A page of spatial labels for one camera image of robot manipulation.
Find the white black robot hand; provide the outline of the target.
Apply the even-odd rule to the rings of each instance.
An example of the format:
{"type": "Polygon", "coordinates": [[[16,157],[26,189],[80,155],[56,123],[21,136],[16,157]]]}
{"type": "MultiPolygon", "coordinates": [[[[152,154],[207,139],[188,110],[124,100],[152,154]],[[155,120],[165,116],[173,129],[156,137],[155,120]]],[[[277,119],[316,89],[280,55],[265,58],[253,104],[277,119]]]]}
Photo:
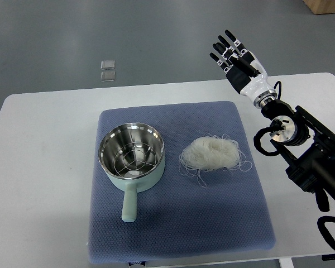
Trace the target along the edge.
{"type": "Polygon", "coordinates": [[[231,31],[225,30],[225,37],[219,35],[213,48],[217,53],[210,53],[210,57],[238,94],[247,97],[256,108],[277,99],[277,92],[268,83],[264,67],[231,31]]]}

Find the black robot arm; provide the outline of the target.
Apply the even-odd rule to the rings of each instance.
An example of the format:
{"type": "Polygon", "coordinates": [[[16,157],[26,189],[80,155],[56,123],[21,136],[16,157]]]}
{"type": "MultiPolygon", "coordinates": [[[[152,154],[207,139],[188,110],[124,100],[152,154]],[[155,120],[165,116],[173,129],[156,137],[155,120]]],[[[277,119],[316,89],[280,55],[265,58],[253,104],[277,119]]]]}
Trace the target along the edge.
{"type": "Polygon", "coordinates": [[[281,99],[281,82],[264,83],[254,105],[271,123],[253,138],[257,151],[281,157],[288,163],[286,174],[301,190],[315,195],[320,211],[335,201],[335,134],[301,106],[292,109],[281,99]]]}

